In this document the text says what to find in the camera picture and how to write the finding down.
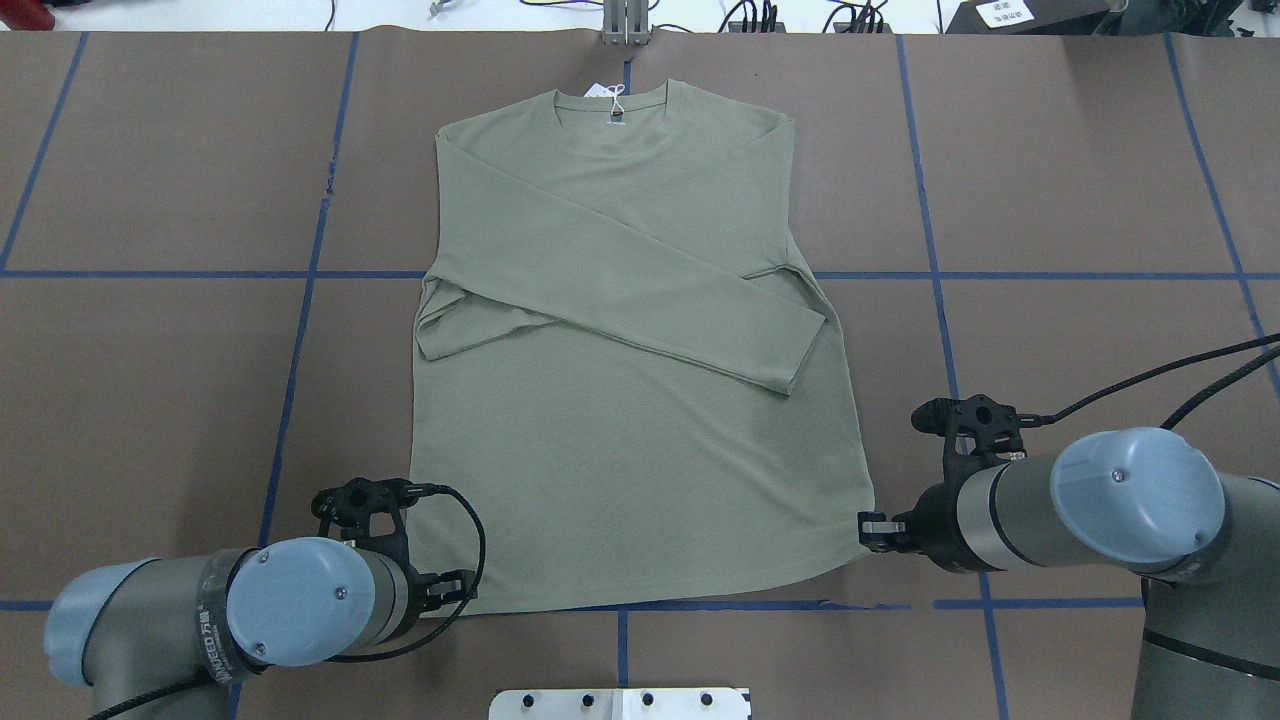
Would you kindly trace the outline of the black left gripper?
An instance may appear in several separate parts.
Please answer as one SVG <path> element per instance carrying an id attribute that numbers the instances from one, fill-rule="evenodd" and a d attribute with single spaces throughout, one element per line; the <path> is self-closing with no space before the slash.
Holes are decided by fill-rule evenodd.
<path id="1" fill-rule="evenodd" d="M 393 589 L 385 635 L 403 635 L 425 614 L 445 606 L 466 605 L 477 596 L 477 573 L 456 569 L 420 573 L 413 566 L 387 560 Z"/>

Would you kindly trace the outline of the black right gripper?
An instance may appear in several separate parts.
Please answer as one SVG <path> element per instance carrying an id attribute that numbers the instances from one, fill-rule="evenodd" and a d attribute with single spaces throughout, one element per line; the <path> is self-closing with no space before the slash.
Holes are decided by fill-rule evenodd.
<path id="1" fill-rule="evenodd" d="M 878 511 L 859 512 L 860 544 L 873 553 L 919 555 L 952 574 L 975 574 L 977 556 L 957 520 L 960 489 L 960 484 L 932 486 L 892 520 Z"/>

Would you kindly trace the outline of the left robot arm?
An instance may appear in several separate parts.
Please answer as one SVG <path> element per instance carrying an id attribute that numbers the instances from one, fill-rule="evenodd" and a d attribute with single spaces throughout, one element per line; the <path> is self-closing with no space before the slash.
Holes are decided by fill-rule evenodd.
<path id="1" fill-rule="evenodd" d="M 480 569 L 420 574 L 323 537 L 77 577 L 44 628 L 49 670 L 96 719 L 223 719 L 230 688 L 271 667 L 378 662 L 425 614 L 460 615 Z"/>

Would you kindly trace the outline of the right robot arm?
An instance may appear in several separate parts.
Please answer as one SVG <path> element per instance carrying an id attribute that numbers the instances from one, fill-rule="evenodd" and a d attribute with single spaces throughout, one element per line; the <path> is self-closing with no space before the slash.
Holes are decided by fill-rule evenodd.
<path id="1" fill-rule="evenodd" d="M 1121 568 L 1144 587 L 1134 719 L 1279 715 L 1279 489 L 1216 469 L 1181 436 L 1106 430 L 1051 456 L 964 456 L 895 518 L 864 511 L 876 553 L 956 574 Z"/>

